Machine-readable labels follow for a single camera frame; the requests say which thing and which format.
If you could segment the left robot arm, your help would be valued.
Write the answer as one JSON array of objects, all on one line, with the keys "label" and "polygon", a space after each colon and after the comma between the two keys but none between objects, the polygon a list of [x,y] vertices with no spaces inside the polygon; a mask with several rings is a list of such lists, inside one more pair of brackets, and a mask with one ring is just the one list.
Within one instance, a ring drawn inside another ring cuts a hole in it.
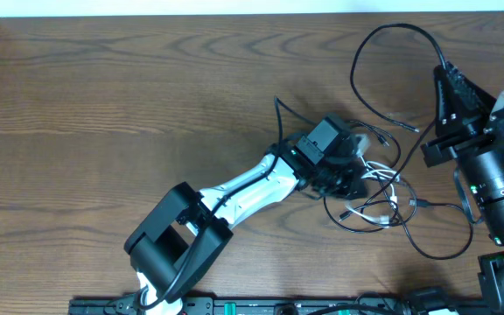
[{"label": "left robot arm", "polygon": [[259,210],[311,188],[317,199],[363,198],[356,160],[368,136],[329,114],[308,133],[280,136],[252,169],[226,183],[195,190],[174,186],[124,243],[141,287],[140,314],[176,314],[181,298],[208,272],[233,228]]}]

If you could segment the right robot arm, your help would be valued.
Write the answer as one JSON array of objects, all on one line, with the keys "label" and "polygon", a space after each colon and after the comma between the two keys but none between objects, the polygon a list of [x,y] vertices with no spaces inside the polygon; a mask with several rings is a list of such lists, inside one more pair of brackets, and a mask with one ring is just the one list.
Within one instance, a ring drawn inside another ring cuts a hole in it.
[{"label": "right robot arm", "polygon": [[436,66],[436,139],[422,145],[427,166],[455,161],[502,251],[479,257],[482,297],[491,312],[504,314],[504,90],[493,97],[453,64]]}]

